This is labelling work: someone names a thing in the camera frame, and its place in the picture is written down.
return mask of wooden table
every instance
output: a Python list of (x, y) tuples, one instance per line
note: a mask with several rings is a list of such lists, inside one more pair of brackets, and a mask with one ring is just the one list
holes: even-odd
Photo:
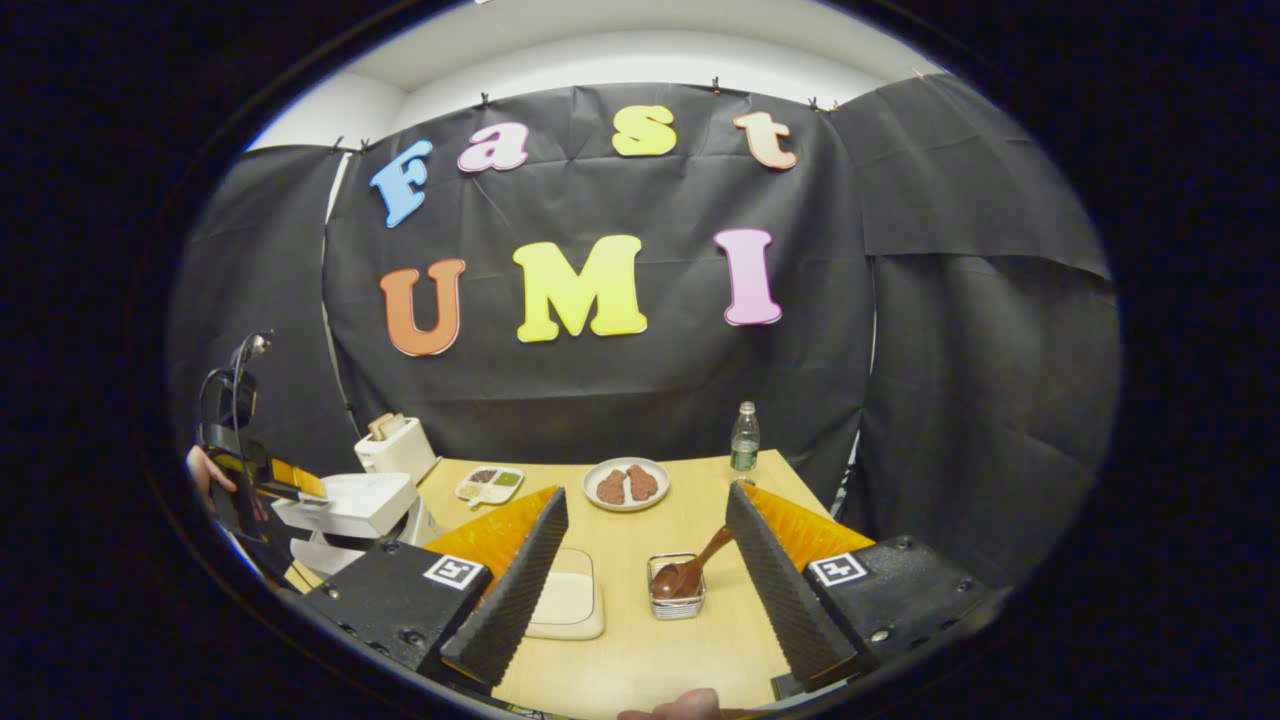
[[(417, 492), (444, 530), (493, 511), (468, 510), (453, 488), (477, 465), (440, 460)], [(513, 465), (525, 482), (512, 500), (563, 486), (568, 530), (561, 547), (586, 551), (604, 594), (604, 633), (591, 641), (525, 638), (493, 696), (507, 702), (581, 719), (612, 720), (621, 710), (653, 710), (694, 688), (716, 688), (722, 707), (773, 702), (769, 680), (788, 673), (764, 606), (730, 543), (707, 564), (707, 603), (686, 620), (657, 620), (649, 610), (645, 562), (666, 552), (700, 552), (724, 524), (728, 457), (662, 462), (671, 489), (639, 512), (611, 512), (582, 493), (591, 465)], [(751, 479), (827, 516), (818, 498), (777, 451), (763, 451)]]

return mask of blue letter f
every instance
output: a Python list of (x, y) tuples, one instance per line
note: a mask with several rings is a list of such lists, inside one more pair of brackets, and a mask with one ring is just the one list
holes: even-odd
[(383, 193), (387, 204), (387, 227), (394, 228), (422, 204), (422, 193), (410, 188), (410, 183), (426, 184), (426, 165), (419, 158), (431, 151), (431, 143), (419, 140), (401, 152), (385, 168), (374, 173), (369, 184)]

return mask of foam letter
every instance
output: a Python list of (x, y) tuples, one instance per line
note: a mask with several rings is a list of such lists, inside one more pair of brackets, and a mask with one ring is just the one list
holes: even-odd
[(746, 129), (746, 146), (765, 168), (786, 170), (796, 164), (795, 152), (778, 147), (778, 136), (790, 136), (791, 128), (773, 122), (768, 113), (748, 113), (733, 118), (733, 124)]
[(764, 247), (773, 242), (769, 233), (750, 228), (716, 233), (716, 245), (728, 256), (733, 301), (724, 310), (731, 325), (767, 325), (778, 322), (782, 307), (769, 296), (769, 275), (764, 268)]
[(676, 115), (662, 105), (631, 105), (613, 115), (613, 147), (622, 155), (662, 155), (676, 146)]
[(426, 184), (426, 165), (419, 158), (426, 156), (430, 151), (431, 143), (419, 140), (385, 168), (374, 173), (374, 178), (369, 181), (371, 187), (383, 193), (383, 202), (387, 204), (387, 227), (394, 228), (422, 204), (422, 193), (412, 190), (410, 183)]
[(387, 296), (387, 334), (392, 345), (404, 355), (439, 355), (458, 340), (458, 275), (466, 269), (458, 259), (440, 260), (426, 269), (426, 277), (435, 281), (435, 304), (439, 319), (435, 329), (422, 332), (413, 322), (413, 286), (417, 270), (407, 268), (383, 275), (378, 287)]
[(458, 169), (465, 173), (479, 173), (489, 168), (498, 170), (518, 168), (529, 159), (529, 154), (525, 152), (526, 140), (529, 128), (520, 123), (498, 123), (477, 129), (471, 136), (471, 142), (476, 145), (458, 155)]
[(649, 327), (636, 301), (635, 256), (640, 238), (611, 234), (595, 241), (579, 275), (554, 242), (535, 242), (516, 250), (512, 259), (525, 269), (525, 324), (516, 329), (524, 342), (556, 340), (559, 325), (549, 305), (572, 336), (582, 332), (591, 301), (596, 301), (591, 332), (635, 334)]

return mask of spoon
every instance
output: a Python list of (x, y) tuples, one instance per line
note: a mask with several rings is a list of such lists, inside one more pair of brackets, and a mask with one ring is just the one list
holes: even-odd
[(658, 570), (649, 585), (649, 594), (654, 600), (671, 600), (675, 597), (689, 597), (698, 592), (698, 583), (703, 579), (703, 565), (710, 560), (716, 551), (728, 544), (733, 539), (733, 533), (724, 525), (712, 536), (712, 542), (698, 557), (689, 562), (672, 562)]

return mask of water bottle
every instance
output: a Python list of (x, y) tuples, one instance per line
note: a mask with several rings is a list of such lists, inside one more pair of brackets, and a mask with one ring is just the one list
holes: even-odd
[(730, 450), (728, 462), (735, 470), (755, 469), (755, 456), (760, 452), (760, 421), (755, 419), (755, 404), (751, 401), (744, 402), (737, 410)]

